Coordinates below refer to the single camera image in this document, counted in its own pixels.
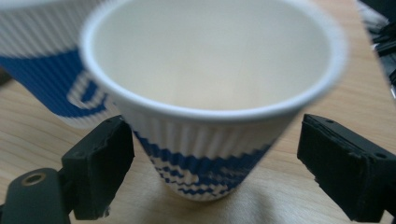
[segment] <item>blue and white striped cup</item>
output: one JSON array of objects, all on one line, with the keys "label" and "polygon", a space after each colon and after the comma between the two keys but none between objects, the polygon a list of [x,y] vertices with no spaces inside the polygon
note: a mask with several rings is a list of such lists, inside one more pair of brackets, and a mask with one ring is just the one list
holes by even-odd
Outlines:
[{"label": "blue and white striped cup", "polygon": [[347,56],[338,25],[304,0],[111,2],[81,41],[160,177],[196,201],[236,189]]},{"label": "blue and white striped cup", "polygon": [[119,114],[79,57],[80,28],[106,0],[0,3],[0,67],[66,124],[91,128]]}]

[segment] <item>cup rim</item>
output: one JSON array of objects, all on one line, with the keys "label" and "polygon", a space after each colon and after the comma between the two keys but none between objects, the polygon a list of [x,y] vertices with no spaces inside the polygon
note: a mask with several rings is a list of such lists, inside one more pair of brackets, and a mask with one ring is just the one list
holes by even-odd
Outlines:
[{"label": "cup rim", "polygon": [[157,102],[124,89],[105,74],[92,56],[93,45],[91,40],[100,24],[111,16],[115,10],[133,1],[134,0],[110,1],[99,6],[99,8],[89,16],[83,26],[80,35],[80,54],[82,61],[91,72],[92,78],[99,86],[102,86],[108,92],[122,96],[122,98],[127,99],[130,103],[139,105],[139,108],[146,113],[155,113],[170,118],[205,122],[257,121],[275,116],[298,113],[305,105],[312,103],[327,93],[337,83],[347,67],[348,44],[341,26],[331,16],[313,3],[309,3],[305,0],[280,0],[283,4],[289,4],[295,9],[303,12],[306,16],[312,18],[312,22],[322,27],[322,32],[328,39],[331,51],[330,61],[323,76],[318,82],[313,84],[306,91],[279,103],[248,109],[206,110]]}]

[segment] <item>wooden table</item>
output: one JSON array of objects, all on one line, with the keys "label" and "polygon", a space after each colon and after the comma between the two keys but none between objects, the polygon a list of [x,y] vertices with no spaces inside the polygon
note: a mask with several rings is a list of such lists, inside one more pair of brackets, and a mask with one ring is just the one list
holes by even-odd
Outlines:
[{"label": "wooden table", "polygon": [[[180,198],[163,184],[134,141],[136,157],[110,216],[91,223],[349,223],[296,158],[302,115],[334,119],[396,153],[396,108],[354,1],[316,2],[346,30],[346,75],[334,91],[296,118],[237,191],[211,203]],[[1,86],[0,203],[17,176],[42,167],[60,169],[62,155],[88,131],[64,125],[17,82]],[[385,214],[382,222],[390,223],[391,216]]]}]

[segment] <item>blue pattern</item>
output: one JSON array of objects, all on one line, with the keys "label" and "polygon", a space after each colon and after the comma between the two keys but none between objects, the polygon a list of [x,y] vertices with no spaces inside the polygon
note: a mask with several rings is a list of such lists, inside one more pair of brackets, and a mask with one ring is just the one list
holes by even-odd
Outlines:
[{"label": "blue pattern", "polygon": [[139,132],[134,132],[134,134],[139,139],[143,149],[145,149],[146,153],[152,159],[161,158],[161,161],[169,162],[169,164],[172,166],[178,166],[182,170],[188,170],[191,174],[197,175],[199,177],[198,182],[180,183],[163,175],[163,172],[166,172],[167,176],[170,175],[172,177],[183,177],[183,174],[180,172],[169,167],[157,168],[160,176],[166,183],[176,184],[183,187],[198,187],[202,185],[222,185],[227,187],[227,189],[220,192],[214,192],[212,188],[197,190],[185,188],[178,189],[184,194],[191,195],[211,193],[216,197],[236,188],[248,176],[249,172],[271,146],[271,144],[265,145],[260,149],[253,150],[251,154],[243,154],[240,157],[231,156],[227,159],[216,158],[214,160],[210,160],[209,158],[197,159],[194,156],[185,156],[181,153],[172,153],[168,148],[159,148],[156,144],[150,143],[147,138],[141,137]]},{"label": "blue pattern", "polygon": [[[106,110],[106,95],[94,108],[80,108],[67,100],[67,93],[78,75],[84,72],[78,49],[38,58],[0,56],[0,66],[58,116],[82,118]],[[90,101],[96,91],[96,84],[90,81],[80,101]]]}]

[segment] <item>paper cup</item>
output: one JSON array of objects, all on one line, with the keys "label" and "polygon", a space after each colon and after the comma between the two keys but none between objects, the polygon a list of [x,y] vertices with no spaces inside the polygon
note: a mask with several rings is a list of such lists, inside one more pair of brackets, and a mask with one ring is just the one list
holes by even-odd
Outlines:
[{"label": "paper cup", "polygon": [[65,123],[91,128],[119,114],[79,58],[80,28],[106,0],[2,1],[0,67]]},{"label": "paper cup", "polygon": [[238,187],[347,58],[339,26],[301,0],[120,1],[81,46],[161,178],[196,201]]}]

